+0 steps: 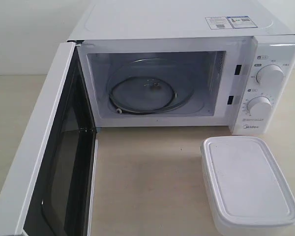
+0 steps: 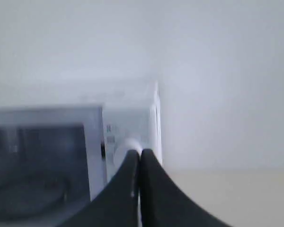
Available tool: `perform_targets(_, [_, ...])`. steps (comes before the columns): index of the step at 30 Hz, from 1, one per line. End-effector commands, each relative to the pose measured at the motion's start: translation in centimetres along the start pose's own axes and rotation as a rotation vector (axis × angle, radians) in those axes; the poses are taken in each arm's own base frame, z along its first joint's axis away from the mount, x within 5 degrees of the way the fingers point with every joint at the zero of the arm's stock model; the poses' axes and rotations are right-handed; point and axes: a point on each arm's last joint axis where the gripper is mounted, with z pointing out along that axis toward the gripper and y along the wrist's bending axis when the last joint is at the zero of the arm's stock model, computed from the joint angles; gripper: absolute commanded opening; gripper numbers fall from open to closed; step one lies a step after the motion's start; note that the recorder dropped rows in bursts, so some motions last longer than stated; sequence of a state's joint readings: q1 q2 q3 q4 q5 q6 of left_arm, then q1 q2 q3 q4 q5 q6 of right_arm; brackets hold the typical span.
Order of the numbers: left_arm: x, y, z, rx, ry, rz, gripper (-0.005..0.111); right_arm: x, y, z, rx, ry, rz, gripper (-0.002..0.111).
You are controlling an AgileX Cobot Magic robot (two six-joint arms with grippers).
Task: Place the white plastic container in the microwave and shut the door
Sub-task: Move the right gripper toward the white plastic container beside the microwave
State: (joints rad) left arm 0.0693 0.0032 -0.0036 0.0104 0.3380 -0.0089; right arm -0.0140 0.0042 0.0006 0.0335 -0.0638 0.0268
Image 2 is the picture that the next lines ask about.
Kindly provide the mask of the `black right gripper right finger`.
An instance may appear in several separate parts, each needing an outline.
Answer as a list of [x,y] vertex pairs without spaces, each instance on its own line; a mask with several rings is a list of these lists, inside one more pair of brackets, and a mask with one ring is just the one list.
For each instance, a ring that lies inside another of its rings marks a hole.
[[151,149],[144,149],[141,153],[140,200],[144,227],[229,226],[181,191]]

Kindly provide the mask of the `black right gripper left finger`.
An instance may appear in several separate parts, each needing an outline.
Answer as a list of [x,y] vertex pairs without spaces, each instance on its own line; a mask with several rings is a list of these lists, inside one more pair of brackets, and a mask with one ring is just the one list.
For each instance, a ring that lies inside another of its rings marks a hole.
[[129,150],[116,174],[93,199],[61,227],[137,227],[140,155]]

